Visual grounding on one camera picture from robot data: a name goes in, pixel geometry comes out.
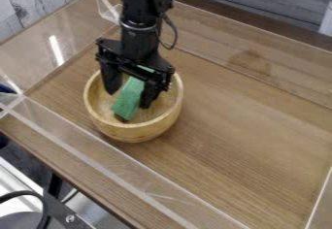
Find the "wooden table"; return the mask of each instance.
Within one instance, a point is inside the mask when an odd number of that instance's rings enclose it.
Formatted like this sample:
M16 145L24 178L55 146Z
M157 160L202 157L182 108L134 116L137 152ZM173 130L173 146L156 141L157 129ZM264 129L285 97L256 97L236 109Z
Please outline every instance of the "wooden table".
M157 140L123 144L94 126L82 98L99 69L93 45L26 95L248 227L304 228L332 165L330 39L318 37L320 49L318 40L315 47L305 45L184 4L170 15L180 47L162 54L182 76L186 97L180 121ZM117 34L110 30L106 36ZM185 227L12 115L0 128L134 227ZM77 150L107 166L107 147Z

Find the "green sponge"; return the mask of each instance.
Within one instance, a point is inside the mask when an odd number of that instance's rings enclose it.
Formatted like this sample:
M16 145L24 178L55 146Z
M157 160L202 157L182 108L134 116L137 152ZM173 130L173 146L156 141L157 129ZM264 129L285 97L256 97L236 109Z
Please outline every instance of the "green sponge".
M111 105L111 110L123 119L130 121L141 106L141 95L145 90L145 82L137 78L130 78L125 84L118 99Z

